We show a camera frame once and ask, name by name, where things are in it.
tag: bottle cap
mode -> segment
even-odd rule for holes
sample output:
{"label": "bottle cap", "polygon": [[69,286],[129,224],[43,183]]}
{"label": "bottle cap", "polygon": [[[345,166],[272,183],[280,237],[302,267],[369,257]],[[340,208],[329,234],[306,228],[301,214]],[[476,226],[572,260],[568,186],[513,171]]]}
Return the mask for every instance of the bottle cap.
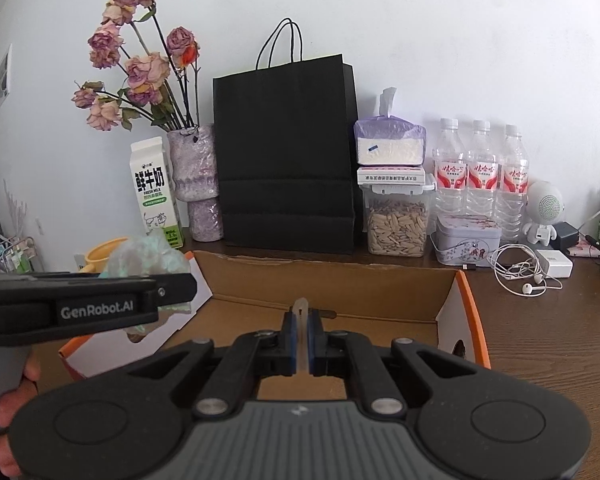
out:
{"label": "bottle cap", "polygon": [[489,121],[474,121],[474,131],[488,132],[489,130],[491,130]]}
{"label": "bottle cap", "polygon": [[515,124],[507,124],[504,127],[504,133],[505,133],[505,135],[508,135],[511,137],[519,137],[520,136],[520,131],[518,130],[518,127]]}
{"label": "bottle cap", "polygon": [[458,119],[440,119],[440,127],[443,130],[457,130]]}

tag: silver bolt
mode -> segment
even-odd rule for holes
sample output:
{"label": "silver bolt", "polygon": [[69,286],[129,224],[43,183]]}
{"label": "silver bolt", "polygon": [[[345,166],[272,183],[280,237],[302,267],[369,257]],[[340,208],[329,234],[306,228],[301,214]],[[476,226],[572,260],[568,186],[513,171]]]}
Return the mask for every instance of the silver bolt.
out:
{"label": "silver bolt", "polygon": [[199,400],[196,409],[203,415],[221,415],[229,409],[229,404],[226,400],[209,397],[208,399]]}
{"label": "silver bolt", "polygon": [[402,403],[398,399],[383,397],[371,403],[371,409],[380,415],[395,415],[402,410]]}

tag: black paper bag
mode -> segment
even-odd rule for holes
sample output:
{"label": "black paper bag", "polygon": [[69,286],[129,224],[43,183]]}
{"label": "black paper bag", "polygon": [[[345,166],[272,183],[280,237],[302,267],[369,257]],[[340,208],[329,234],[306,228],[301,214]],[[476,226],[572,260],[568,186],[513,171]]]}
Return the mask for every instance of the black paper bag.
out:
{"label": "black paper bag", "polygon": [[216,78],[214,117],[227,243],[352,252],[358,109],[342,56]]}

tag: green label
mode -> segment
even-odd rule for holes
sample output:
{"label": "green label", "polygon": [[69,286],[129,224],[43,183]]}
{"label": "green label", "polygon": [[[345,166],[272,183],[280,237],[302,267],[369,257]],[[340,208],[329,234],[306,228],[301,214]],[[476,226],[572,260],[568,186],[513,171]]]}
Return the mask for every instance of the green label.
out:
{"label": "green label", "polygon": [[165,196],[161,198],[154,198],[153,200],[147,200],[146,202],[142,202],[142,205],[146,207],[150,205],[162,204],[164,202],[167,202],[167,197]]}
{"label": "green label", "polygon": [[184,245],[182,233],[177,225],[163,227],[162,230],[164,231],[164,236],[167,238],[167,241],[171,247],[178,249]]}

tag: grey ribbed panel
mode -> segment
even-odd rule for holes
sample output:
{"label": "grey ribbed panel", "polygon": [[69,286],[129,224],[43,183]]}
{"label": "grey ribbed panel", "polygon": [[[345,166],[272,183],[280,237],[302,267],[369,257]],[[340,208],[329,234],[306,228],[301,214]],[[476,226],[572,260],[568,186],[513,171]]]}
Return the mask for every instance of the grey ribbed panel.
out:
{"label": "grey ribbed panel", "polygon": [[353,402],[248,402],[200,424],[146,480],[456,480],[427,461],[397,423]]}

